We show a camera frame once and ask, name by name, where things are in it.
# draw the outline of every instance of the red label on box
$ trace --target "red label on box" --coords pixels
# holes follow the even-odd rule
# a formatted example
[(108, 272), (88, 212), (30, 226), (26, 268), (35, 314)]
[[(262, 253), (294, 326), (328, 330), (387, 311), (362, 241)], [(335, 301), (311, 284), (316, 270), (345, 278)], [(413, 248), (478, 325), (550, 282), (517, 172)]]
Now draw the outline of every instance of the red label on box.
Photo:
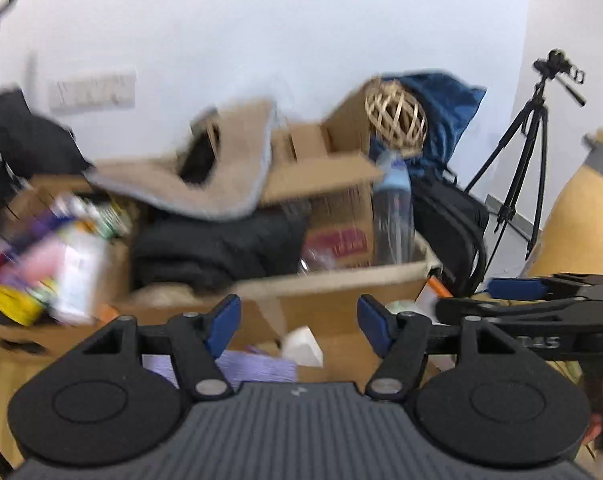
[(314, 235), (308, 239), (306, 247), (330, 249), (336, 258), (368, 251), (366, 234), (356, 227)]

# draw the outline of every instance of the tripod head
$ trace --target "tripod head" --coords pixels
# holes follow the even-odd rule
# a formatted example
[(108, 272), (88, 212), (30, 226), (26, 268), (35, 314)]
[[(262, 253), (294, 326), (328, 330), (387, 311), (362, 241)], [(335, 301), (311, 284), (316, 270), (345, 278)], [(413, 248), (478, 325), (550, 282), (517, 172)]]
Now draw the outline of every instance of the tripod head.
[(557, 81), (573, 97), (580, 106), (585, 105), (585, 99), (571, 85), (559, 78), (559, 74), (566, 74), (578, 85), (584, 84), (585, 72), (573, 65), (561, 50), (553, 49), (547, 59), (538, 59), (533, 63), (533, 68), (541, 74), (541, 81), (535, 86), (535, 95), (543, 94), (546, 81), (557, 78)]

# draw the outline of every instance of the purple cloth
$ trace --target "purple cloth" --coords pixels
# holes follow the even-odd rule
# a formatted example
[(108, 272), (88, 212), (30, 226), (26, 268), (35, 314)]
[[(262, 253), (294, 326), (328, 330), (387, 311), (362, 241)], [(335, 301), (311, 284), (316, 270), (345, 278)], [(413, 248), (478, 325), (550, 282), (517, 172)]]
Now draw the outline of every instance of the purple cloth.
[[(269, 355), (248, 354), (246, 352), (225, 351), (216, 361), (217, 366), (237, 389), (245, 381), (268, 383), (294, 383), (297, 380), (296, 365), (287, 359), (275, 358)], [(179, 387), (170, 356), (144, 354), (142, 365)]]

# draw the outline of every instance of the tripod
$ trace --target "tripod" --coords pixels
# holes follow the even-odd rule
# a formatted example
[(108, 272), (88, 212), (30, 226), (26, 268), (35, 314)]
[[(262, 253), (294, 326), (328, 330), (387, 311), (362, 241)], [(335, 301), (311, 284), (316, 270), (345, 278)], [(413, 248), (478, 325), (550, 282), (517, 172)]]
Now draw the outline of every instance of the tripod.
[(477, 172), (475, 177), (470, 181), (470, 184), (466, 187), (466, 192), (469, 192), (477, 181), (486, 173), (486, 170), (497, 158), (499, 153), (508, 145), (510, 140), (515, 136), (518, 130), (525, 135), (526, 140), (521, 151), (521, 157), (517, 164), (517, 170), (511, 182), (508, 194), (505, 197), (504, 203), (499, 208), (497, 213), (497, 225), (495, 232), (498, 231), (499, 226), (502, 226), (501, 233), (497, 238), (497, 243), (493, 249), (493, 253), (488, 261), (488, 266), (493, 261), (497, 248), (501, 243), (502, 237), (504, 236), (505, 228), (516, 214), (517, 200), (521, 193), (521, 186), (526, 177), (528, 165), (533, 156), (535, 142), (537, 141), (537, 134), (539, 133), (539, 127), (541, 126), (541, 167), (539, 168), (539, 189), (537, 190), (537, 205), (535, 208), (535, 218), (533, 222), (533, 233), (531, 239), (528, 241), (526, 247), (526, 257), (530, 256), (535, 244), (537, 243), (537, 234), (539, 232), (539, 224), (541, 222), (541, 208), (543, 206), (543, 195), (544, 187), (546, 183), (546, 164), (548, 158), (548, 107), (546, 106), (546, 99), (543, 95), (546, 89), (546, 81), (557, 78), (557, 81), (571, 94), (571, 96), (577, 101), (580, 106), (585, 105), (585, 99), (579, 95), (575, 89), (568, 85), (565, 81), (558, 78), (560, 73), (566, 73), (569, 77), (577, 84), (584, 83), (585, 73), (574, 66), (568, 59), (566, 59), (564, 53), (560, 50), (551, 50), (548, 59), (538, 59), (533, 63), (533, 68), (541, 74), (541, 80), (535, 85), (533, 97), (523, 106), (520, 112), (517, 114), (513, 122), (506, 130), (504, 136), (499, 140), (499, 143), (488, 160), (484, 163), (481, 169)]

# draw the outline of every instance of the tan cylinder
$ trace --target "tan cylinder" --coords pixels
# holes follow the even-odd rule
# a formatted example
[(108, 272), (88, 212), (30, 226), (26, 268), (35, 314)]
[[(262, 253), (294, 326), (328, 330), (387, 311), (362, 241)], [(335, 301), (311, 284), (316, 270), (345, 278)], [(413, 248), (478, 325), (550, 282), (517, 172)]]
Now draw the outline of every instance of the tan cylinder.
[(552, 208), (528, 276), (603, 274), (603, 163), (601, 156), (595, 156), (603, 152), (603, 130), (593, 140), (591, 155)]

